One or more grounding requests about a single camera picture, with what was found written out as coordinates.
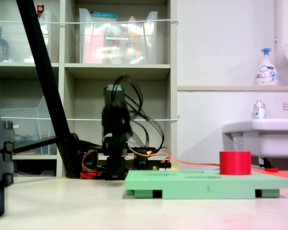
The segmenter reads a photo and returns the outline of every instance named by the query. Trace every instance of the orange board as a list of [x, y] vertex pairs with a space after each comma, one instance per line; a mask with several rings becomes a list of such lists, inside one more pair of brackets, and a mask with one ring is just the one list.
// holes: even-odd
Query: orange board
[[258, 173], [264, 173], [264, 174], [269, 174], [273, 176], [279, 176], [279, 177], [284, 177], [288, 178], [288, 171], [278, 171], [278, 172], [267, 172], [261, 169], [252, 169], [253, 172], [258, 172]]

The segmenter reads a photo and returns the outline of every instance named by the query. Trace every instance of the shelf board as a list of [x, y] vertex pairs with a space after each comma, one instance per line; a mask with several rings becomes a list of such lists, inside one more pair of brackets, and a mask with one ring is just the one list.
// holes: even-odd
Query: shelf board
[[255, 92], [288, 92], [288, 86], [178, 86], [179, 92], [243, 92], [243, 91], [255, 91]]
[[66, 70], [75, 78], [82, 80], [115, 80], [121, 75], [129, 75], [137, 81], [160, 81], [168, 77], [170, 65], [112, 65], [67, 63]]
[[76, 2], [98, 5], [166, 5], [167, 0], [76, 0]]
[[13, 160], [56, 160], [57, 155], [13, 155]]
[[[98, 155], [98, 159], [100, 161], [105, 161], [107, 159], [108, 156], [104, 156], [102, 153]], [[128, 153], [128, 158], [133, 158], [133, 154], [129, 154]], [[152, 156], [150, 158], [148, 158], [149, 161], [161, 161], [165, 158], [165, 155], [156, 155], [156, 156]]]
[[[59, 79], [59, 64], [52, 63], [56, 80]], [[35, 63], [0, 62], [0, 79], [2, 80], [37, 80]]]

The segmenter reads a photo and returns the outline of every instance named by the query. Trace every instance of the pipe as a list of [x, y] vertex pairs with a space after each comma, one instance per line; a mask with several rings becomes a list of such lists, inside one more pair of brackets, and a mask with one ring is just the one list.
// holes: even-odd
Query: pipe
[[285, 55], [288, 43], [288, 0], [275, 0], [276, 54], [275, 63], [280, 85], [288, 85], [288, 60]]

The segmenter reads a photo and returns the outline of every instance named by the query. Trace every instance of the red cylinder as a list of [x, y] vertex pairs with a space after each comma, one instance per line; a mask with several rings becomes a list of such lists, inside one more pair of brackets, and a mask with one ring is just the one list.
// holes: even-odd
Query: red cylinder
[[220, 174], [251, 175], [251, 152], [221, 151]]

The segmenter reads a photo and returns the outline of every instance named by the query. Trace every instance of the blue pump cap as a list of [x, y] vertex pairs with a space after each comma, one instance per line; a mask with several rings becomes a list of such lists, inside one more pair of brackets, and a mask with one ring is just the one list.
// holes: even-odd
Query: blue pump cap
[[261, 52], [263, 52], [264, 55], [269, 55], [269, 52], [271, 52], [271, 51], [272, 51], [271, 48], [263, 48], [263, 49], [261, 50]]

